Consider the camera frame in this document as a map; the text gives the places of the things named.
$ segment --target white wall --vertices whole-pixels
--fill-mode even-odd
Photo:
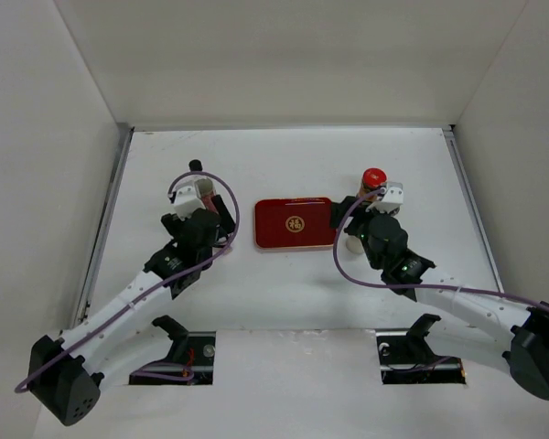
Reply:
[[[549,302],[549,0],[531,0],[456,129],[505,288]]]
[[[118,121],[454,123],[525,0],[56,0]]]
[[[69,317],[117,136],[52,1],[0,0],[0,438],[33,432],[13,389]]]

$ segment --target red box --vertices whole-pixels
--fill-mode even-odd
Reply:
[[[254,239],[261,249],[330,247],[329,198],[263,199],[254,206]]]

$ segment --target red bottle cap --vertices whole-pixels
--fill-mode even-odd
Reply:
[[[364,171],[362,183],[364,186],[374,189],[381,184],[386,183],[386,174],[384,174],[384,171],[378,169],[377,167],[371,167],[370,169],[366,169]]]

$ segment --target gold emblem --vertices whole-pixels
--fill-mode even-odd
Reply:
[[[296,215],[287,218],[285,225],[286,229],[289,230],[291,233],[299,233],[302,229],[305,228],[305,222],[303,221],[303,219]]]

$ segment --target bottle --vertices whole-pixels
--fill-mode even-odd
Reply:
[[[203,166],[199,160],[191,160],[189,162],[190,171],[202,171]],[[195,186],[198,189],[199,198],[207,210],[218,213],[218,210],[211,202],[211,199],[215,197],[216,191],[213,186],[213,181],[210,178],[199,176],[195,178]]]
[[[366,169],[364,171],[364,174],[362,174],[362,179],[360,182],[360,190],[358,191],[357,197],[363,197],[366,194],[371,193],[373,190],[376,190],[380,188],[383,184],[386,183],[386,174],[384,174],[384,171],[377,167],[371,167],[369,169]],[[371,204],[374,202],[374,200],[377,198],[376,195],[366,199],[366,201],[362,202],[362,205]],[[346,239],[346,247],[348,250],[354,254],[363,254],[364,248],[362,247],[362,243],[360,241],[360,238],[357,238],[355,236],[349,236]]]
[[[369,194],[373,190],[380,188],[383,184],[386,183],[386,174],[384,171],[377,167],[371,167],[364,171],[362,174],[362,180],[360,183],[360,190],[358,191],[358,198],[363,197],[366,194]],[[368,198],[365,203],[372,203],[377,196]]]

